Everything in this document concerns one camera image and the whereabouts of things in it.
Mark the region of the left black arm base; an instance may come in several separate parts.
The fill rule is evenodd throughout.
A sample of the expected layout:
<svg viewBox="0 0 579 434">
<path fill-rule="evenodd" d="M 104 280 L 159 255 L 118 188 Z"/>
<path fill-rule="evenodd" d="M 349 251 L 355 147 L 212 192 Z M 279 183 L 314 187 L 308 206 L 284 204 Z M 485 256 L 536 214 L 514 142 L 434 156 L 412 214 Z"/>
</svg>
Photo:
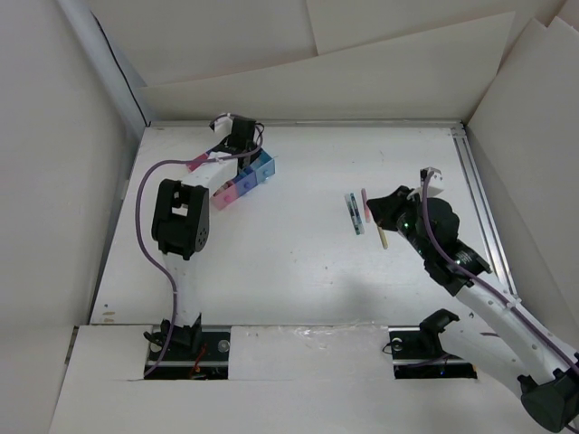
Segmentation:
<svg viewBox="0 0 579 434">
<path fill-rule="evenodd" d="M 201 325 L 176 326 L 164 352 L 170 323 L 145 332 L 149 344 L 144 368 L 146 380 L 227 380 L 231 351 L 231 328 Z"/>
</svg>

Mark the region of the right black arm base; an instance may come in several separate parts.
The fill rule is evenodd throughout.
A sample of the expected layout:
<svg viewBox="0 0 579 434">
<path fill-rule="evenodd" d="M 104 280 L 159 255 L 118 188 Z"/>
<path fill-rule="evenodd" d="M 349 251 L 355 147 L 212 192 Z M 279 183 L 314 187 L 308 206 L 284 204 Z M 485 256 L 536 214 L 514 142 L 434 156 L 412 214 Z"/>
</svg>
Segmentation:
<svg viewBox="0 0 579 434">
<path fill-rule="evenodd" d="M 443 350 L 439 335 L 459 317 L 447 309 L 427 316 L 419 325 L 388 327 L 382 353 L 392 358 L 396 380 L 471 379 L 478 374 L 471 363 Z"/>
</svg>

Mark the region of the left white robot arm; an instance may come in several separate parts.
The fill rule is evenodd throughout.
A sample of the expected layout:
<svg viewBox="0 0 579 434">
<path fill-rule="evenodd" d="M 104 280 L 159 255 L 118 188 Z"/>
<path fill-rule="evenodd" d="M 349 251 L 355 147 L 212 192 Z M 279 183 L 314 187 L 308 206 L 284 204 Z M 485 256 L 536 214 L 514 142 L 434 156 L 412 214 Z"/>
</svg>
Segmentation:
<svg viewBox="0 0 579 434">
<path fill-rule="evenodd" d="M 173 312 L 156 334 L 160 344 L 188 359 L 203 346 L 201 303 L 194 288 L 194 255 L 209 238 L 210 204 L 218 191 L 258 159 L 263 143 L 262 123 L 223 114 L 210 123 L 219 137 L 216 146 L 185 162 L 189 173 L 158 186 L 151 235 L 172 279 Z"/>
</svg>

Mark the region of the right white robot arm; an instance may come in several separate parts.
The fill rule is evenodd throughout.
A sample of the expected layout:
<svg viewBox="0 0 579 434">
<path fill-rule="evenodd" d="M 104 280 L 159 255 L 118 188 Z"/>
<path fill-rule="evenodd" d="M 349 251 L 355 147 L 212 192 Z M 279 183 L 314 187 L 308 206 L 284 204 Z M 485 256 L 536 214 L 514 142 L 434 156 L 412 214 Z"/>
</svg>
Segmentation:
<svg viewBox="0 0 579 434">
<path fill-rule="evenodd" d="M 421 350 L 452 354 L 485 371 L 513 392 L 543 429 L 577 431 L 577 349 L 541 325 L 487 261 L 460 240 L 460 218 L 451 206 L 402 185 L 366 200 L 365 207 L 378 227 L 407 240 L 429 277 L 493 333 L 488 337 L 473 319 L 439 309 L 419 324 Z"/>
</svg>

